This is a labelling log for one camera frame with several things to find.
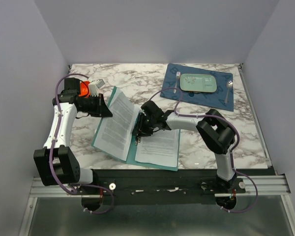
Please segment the orange plastic bowl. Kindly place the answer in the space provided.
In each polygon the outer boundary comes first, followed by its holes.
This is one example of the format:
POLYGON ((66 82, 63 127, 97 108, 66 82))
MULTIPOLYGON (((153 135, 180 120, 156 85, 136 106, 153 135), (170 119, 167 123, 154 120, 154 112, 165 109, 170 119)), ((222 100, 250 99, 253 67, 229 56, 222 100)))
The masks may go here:
POLYGON ((89 97, 89 81, 80 81, 80 97, 89 97))

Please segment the teal plastic file folder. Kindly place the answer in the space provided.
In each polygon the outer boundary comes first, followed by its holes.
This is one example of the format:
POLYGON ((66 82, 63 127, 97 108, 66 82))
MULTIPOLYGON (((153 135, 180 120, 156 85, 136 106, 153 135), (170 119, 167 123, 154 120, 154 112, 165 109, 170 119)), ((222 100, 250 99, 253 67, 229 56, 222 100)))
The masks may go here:
POLYGON ((126 160, 125 163, 126 164, 130 164, 130 165, 137 165, 137 166, 149 167, 147 165, 137 164, 135 162, 134 159, 135 159, 135 155, 136 155, 136 150, 137 150, 137 145, 135 145, 135 136, 132 135, 131 145, 130 145, 130 149, 129 149, 129 152, 128 152, 127 160, 126 160))

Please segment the silver fork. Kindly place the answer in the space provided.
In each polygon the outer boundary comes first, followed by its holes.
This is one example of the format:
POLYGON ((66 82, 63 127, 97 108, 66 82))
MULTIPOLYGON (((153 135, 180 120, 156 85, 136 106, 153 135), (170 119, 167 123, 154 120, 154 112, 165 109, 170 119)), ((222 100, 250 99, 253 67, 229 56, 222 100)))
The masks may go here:
POLYGON ((176 93, 177 92, 177 84, 178 84, 178 81, 180 79, 180 76, 181 76, 181 73, 178 71, 176 73, 176 82, 175 82, 175 86, 174 86, 174 90, 173 90, 173 93, 176 93))

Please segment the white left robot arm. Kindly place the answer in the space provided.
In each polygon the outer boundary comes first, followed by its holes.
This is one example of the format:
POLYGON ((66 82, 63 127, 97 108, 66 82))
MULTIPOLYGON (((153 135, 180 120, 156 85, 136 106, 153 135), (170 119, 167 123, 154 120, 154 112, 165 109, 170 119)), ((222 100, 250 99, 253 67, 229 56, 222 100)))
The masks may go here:
POLYGON ((99 92, 104 81, 82 81, 80 76, 73 73, 60 80, 64 89, 55 89, 50 133, 43 148, 34 151, 33 158, 45 186, 82 184, 88 194, 94 194, 99 189, 98 180, 93 178, 92 170, 80 167, 69 147, 72 127, 79 112, 96 118, 110 118, 113 114, 99 92))

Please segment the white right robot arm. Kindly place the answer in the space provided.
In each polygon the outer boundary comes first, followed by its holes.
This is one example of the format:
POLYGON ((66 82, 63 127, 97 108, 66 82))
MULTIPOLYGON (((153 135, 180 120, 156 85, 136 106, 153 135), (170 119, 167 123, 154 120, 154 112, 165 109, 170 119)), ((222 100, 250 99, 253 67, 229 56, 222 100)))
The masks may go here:
POLYGON ((163 111, 149 100, 141 106, 132 135, 136 142, 160 130, 187 130, 198 132, 207 148, 215 155, 217 189, 223 193, 234 187, 236 171, 232 145, 238 134, 235 128, 215 109, 205 114, 178 114, 175 110, 163 111))

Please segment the aluminium frame rail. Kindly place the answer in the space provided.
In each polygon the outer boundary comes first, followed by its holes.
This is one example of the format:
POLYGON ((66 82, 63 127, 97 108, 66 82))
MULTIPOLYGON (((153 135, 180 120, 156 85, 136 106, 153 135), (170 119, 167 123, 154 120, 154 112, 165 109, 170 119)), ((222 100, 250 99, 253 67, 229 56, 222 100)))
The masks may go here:
MULTIPOLYGON (((242 178, 245 192, 236 191, 236 196, 255 196, 258 191, 259 196, 289 195, 291 193, 286 177, 281 176, 253 176, 251 180, 242 178)), ((41 179, 35 177, 32 181, 29 196, 32 198, 43 197, 71 197, 57 186, 44 186, 41 179)))

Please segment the black mounting base rail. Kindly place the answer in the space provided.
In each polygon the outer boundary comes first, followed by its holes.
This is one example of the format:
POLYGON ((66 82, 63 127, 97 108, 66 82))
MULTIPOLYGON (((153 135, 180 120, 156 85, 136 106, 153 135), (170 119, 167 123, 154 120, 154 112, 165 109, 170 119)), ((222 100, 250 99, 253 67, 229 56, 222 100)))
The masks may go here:
POLYGON ((108 188, 104 204, 165 205, 215 204, 218 197, 245 193, 243 179, 235 177, 231 184, 217 178, 216 170, 93 170, 94 185, 108 188))

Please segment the light green rectangular plate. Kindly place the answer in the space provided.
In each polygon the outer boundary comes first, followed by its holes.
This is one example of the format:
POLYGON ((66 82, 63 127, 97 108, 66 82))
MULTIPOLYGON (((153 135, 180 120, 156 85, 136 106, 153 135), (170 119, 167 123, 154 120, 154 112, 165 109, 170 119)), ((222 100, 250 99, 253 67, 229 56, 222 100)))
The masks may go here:
POLYGON ((182 91, 214 93, 217 90, 216 78, 212 75, 182 74, 179 80, 182 91))

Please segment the printed paper sheets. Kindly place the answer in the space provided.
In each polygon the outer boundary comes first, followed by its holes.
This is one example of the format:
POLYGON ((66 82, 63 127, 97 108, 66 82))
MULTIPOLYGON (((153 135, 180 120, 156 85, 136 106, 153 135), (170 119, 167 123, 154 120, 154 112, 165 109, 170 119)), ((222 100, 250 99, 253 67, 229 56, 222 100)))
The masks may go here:
POLYGON ((100 120, 92 146, 126 162, 140 107, 133 104, 119 88, 114 87, 108 108, 113 116, 100 120))

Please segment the printed paper stack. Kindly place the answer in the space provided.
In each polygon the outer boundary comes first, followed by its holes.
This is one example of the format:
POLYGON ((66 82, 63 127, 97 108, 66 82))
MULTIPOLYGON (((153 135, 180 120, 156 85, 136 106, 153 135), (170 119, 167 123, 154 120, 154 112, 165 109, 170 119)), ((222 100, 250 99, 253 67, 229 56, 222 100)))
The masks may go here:
POLYGON ((151 168, 177 171, 180 131, 160 130, 152 136, 142 137, 137 144, 135 162, 151 168))

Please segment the silver spoon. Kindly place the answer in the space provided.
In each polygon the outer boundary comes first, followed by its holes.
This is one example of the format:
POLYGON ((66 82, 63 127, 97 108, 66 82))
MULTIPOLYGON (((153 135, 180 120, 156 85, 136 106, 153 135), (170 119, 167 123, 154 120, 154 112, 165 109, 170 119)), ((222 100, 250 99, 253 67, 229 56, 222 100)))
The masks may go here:
POLYGON ((227 88, 227 93, 226 93, 226 97, 224 100, 225 104, 228 103, 229 93, 230 93, 231 89, 233 88, 233 81, 232 80, 227 81, 226 88, 227 88))

